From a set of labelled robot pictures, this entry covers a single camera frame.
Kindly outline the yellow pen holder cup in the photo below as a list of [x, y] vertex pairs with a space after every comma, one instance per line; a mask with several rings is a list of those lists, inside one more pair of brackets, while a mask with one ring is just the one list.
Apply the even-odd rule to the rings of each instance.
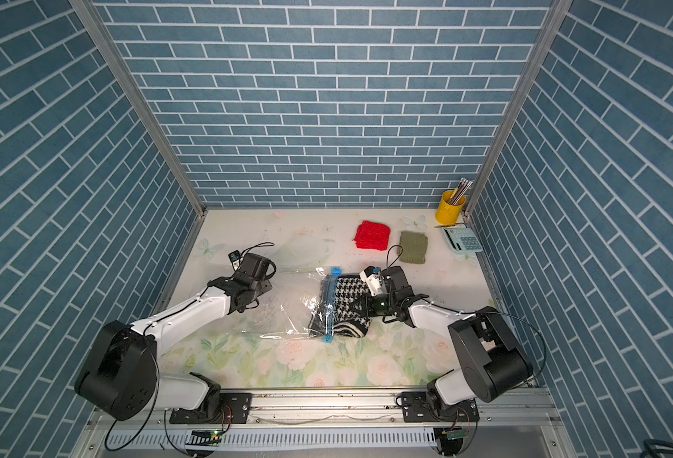
[[445, 191], [441, 195], [439, 208], [437, 208], [436, 221], [443, 226], [453, 225], [458, 222], [458, 217], [462, 213], [466, 197], [461, 197], [454, 204], [452, 204], [453, 191]]

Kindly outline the black white houndstooth scarf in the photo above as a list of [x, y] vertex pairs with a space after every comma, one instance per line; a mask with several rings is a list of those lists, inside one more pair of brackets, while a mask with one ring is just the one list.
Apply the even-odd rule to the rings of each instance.
[[359, 274], [327, 275], [320, 282], [316, 309], [309, 323], [311, 338], [363, 338], [371, 323], [370, 290]]

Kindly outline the pens in yellow cup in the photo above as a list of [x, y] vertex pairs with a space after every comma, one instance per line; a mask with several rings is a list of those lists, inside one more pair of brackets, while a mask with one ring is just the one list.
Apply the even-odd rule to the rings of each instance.
[[469, 188], [472, 186], [473, 181], [470, 179], [461, 179], [458, 183], [457, 188], [454, 190], [451, 198], [449, 200], [450, 205], [458, 205], [458, 202], [463, 198]]

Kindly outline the red knitted scarf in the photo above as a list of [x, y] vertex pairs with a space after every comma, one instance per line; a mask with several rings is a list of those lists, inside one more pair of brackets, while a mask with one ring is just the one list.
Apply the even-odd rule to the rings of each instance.
[[383, 252], [388, 249], [391, 233], [386, 224], [363, 221], [357, 227], [353, 241], [357, 249]]

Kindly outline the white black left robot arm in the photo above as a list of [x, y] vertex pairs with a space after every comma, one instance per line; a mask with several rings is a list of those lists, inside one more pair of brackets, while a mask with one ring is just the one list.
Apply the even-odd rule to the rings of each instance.
[[162, 356], [207, 324], [258, 306], [271, 291], [277, 267], [246, 253], [227, 277], [193, 297], [131, 324], [112, 321], [100, 330], [74, 383], [74, 391], [117, 421], [146, 408], [171, 410], [179, 422], [210, 423], [225, 411], [221, 385], [207, 376], [166, 375]]

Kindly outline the clear plastic vacuum bag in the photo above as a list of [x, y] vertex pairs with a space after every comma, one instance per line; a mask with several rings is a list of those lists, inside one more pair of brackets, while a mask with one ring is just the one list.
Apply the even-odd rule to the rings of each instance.
[[311, 338], [309, 323], [316, 309], [320, 282], [327, 276], [344, 273], [338, 267], [317, 267], [311, 270], [290, 270], [277, 274], [273, 291], [260, 299], [260, 305], [250, 311], [239, 326], [247, 337], [266, 340], [316, 339], [330, 343], [336, 337]]

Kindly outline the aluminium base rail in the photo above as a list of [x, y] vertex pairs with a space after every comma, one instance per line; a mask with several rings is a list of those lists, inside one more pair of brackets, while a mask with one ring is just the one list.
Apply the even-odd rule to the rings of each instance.
[[545, 389], [465, 401], [443, 420], [422, 394], [387, 389], [229, 390], [225, 420], [173, 425], [165, 411], [114, 424], [96, 412], [74, 457], [572, 457]]

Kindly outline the green knitted scarf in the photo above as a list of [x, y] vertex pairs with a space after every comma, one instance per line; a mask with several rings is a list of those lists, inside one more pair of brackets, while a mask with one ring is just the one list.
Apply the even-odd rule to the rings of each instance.
[[399, 259], [403, 263], [426, 263], [429, 240], [423, 233], [402, 231], [399, 238], [401, 247]]

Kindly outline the light blue calculator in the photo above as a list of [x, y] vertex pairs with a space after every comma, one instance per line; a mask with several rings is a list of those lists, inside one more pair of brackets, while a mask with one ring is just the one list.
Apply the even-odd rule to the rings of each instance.
[[483, 252], [483, 246], [479, 242], [474, 231], [468, 227], [452, 226], [442, 229], [444, 238], [451, 250], [456, 254], [469, 254]]

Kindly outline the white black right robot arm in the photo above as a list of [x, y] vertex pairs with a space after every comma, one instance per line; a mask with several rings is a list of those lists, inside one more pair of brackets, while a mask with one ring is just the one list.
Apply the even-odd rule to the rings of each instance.
[[492, 402], [535, 375], [514, 332], [493, 307], [456, 311], [437, 305], [414, 292], [399, 266], [369, 266], [359, 278], [372, 296], [367, 306], [371, 317], [431, 331], [452, 343], [460, 367], [426, 387], [424, 408], [437, 421], [453, 421], [463, 402]]

